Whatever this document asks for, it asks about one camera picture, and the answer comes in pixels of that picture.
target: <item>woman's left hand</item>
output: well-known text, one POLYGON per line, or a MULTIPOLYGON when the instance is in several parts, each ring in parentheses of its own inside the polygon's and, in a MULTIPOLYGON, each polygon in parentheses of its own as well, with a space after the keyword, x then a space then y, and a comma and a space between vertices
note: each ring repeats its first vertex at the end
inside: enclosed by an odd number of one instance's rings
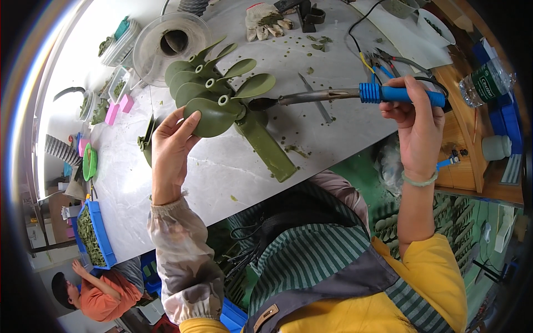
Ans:
POLYGON ((81 265, 78 259, 74 259, 72 262, 72 270, 80 277, 85 278, 89 272, 81 265))
POLYGON ((187 155, 200 137, 193 135, 201 118, 195 111, 184 121, 181 107, 163 120, 152 135, 152 204, 170 204, 181 196, 187 175, 187 155))

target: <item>flexible exhaust duct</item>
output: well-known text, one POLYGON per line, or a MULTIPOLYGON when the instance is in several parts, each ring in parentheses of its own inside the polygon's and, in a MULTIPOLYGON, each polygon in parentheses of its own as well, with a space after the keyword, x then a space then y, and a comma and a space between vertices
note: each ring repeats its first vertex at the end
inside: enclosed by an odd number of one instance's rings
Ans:
MULTIPOLYGON (((170 0, 166 0, 163 4, 161 16, 165 14, 165 10, 169 1, 170 0)), ((177 7, 177 11, 191 13, 196 16, 202 16, 202 14, 205 12, 205 8, 207 8, 208 3, 209 0, 181 0, 177 7)))
POLYGON ((46 135, 44 151, 70 164, 71 167, 76 167, 82 163, 82 158, 76 149, 48 134, 46 135))

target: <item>chair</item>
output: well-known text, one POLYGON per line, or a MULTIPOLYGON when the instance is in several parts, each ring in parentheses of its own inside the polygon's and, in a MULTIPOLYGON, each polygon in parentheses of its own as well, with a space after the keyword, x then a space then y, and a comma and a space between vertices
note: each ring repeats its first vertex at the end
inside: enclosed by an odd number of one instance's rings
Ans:
POLYGON ((157 293, 161 298, 161 279, 157 274, 155 250, 141 255, 141 271, 146 291, 149 294, 157 293))
POLYGON ((180 333, 180 328, 172 324, 166 314, 156 322, 154 328, 152 328, 152 333, 157 333, 160 326, 163 326, 164 333, 180 333))

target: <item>wire cutters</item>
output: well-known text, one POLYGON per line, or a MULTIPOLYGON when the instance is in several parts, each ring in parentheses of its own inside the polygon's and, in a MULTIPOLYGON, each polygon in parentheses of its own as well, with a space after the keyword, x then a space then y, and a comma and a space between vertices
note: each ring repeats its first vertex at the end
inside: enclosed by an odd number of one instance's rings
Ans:
POLYGON ((392 72, 394 73, 396 77, 400 77, 400 74, 398 73, 396 67, 393 65, 392 61, 406 63, 426 73, 426 75, 428 75, 429 78, 435 78, 433 73, 430 70, 425 69, 424 67, 420 66, 419 64, 417 64, 416 62, 412 60, 409 60, 407 58, 402 58, 399 56, 391 56, 390 54, 386 53, 384 50, 381 50, 380 48, 376 48, 376 49, 379 52, 379 57, 383 59, 383 61, 385 61, 391 67, 392 72))
POLYGON ((373 53, 369 55, 369 62, 370 62, 370 66, 375 72, 375 73, 372 73, 372 78, 370 79, 371 83, 376 83, 378 69, 381 69, 381 71, 384 72, 385 75, 387 75, 389 78, 391 79, 394 78, 394 76, 387 69, 381 66, 381 63, 379 62, 379 58, 377 57, 376 54, 373 53))

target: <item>pink sponge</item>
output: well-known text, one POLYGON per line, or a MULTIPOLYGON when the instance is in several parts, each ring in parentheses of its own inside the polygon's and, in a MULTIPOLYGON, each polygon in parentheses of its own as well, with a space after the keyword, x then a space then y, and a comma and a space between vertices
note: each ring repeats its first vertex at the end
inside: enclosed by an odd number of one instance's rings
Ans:
POLYGON ((89 139, 79 139, 78 142, 78 153, 80 157, 83 157, 85 153, 85 146, 90 142, 89 139))
POLYGON ((107 110, 106 124, 113 125, 115 123, 115 117, 117 117, 119 105, 109 102, 109 110, 107 110))
POLYGON ((119 105, 122 112, 129 113, 133 106, 133 98, 128 94, 124 94, 119 105))

